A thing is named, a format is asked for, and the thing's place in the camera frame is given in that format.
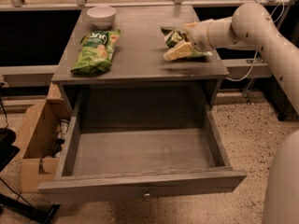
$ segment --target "green chip bag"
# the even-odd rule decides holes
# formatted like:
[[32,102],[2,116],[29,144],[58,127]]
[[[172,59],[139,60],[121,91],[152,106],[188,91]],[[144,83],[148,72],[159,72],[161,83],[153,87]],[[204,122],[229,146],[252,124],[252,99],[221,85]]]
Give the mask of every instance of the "green chip bag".
[[71,72],[75,75],[95,75],[106,72],[112,65],[112,56],[121,31],[93,31],[86,35],[83,48]]

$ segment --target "white bowl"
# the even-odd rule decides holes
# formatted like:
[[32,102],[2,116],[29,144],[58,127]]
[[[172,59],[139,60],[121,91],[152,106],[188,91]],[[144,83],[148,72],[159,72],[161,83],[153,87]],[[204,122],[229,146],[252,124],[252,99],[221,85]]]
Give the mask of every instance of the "white bowl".
[[97,28],[107,29],[113,24],[116,9],[109,6],[93,7],[87,11],[87,15]]

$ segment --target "speckled floor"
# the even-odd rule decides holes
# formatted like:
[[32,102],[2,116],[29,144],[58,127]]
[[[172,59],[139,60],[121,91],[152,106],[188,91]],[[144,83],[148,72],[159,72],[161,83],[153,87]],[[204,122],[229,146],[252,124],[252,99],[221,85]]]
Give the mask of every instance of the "speckled floor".
[[[53,223],[261,223],[271,161],[279,144],[299,129],[299,121],[278,121],[275,110],[259,91],[251,93],[251,101],[253,104],[247,105],[239,92],[220,93],[212,111],[232,166],[248,172],[234,192],[62,205]],[[21,118],[22,114],[8,114],[10,128],[17,132]],[[3,116],[0,125],[5,126]],[[0,174],[16,191],[19,190],[20,164],[14,161]],[[16,198],[2,183],[0,193]],[[38,193],[22,196],[39,208],[51,205]],[[0,223],[34,222],[4,209]]]

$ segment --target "black object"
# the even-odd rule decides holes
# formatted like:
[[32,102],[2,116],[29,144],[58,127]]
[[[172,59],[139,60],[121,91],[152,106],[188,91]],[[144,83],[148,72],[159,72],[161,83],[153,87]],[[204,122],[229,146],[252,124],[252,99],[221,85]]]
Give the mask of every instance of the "black object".
[[[13,131],[7,128],[0,128],[0,172],[20,151],[18,147],[12,146],[15,140],[16,134]],[[49,211],[37,210],[31,205],[20,203],[0,193],[0,207],[5,207],[42,224],[51,223],[59,206],[54,204]]]

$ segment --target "cabinet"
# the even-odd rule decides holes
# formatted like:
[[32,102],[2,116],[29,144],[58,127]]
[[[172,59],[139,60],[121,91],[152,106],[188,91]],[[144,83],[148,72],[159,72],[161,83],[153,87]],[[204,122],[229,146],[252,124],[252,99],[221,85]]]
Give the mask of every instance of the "cabinet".
[[210,112],[228,75],[217,52],[192,61],[163,59],[160,27],[194,21],[191,6],[118,7],[112,29],[121,36],[110,70],[73,76],[79,40],[94,29],[82,10],[52,80],[73,114],[56,176],[39,191],[55,203],[80,203],[239,185],[246,172],[231,166]]

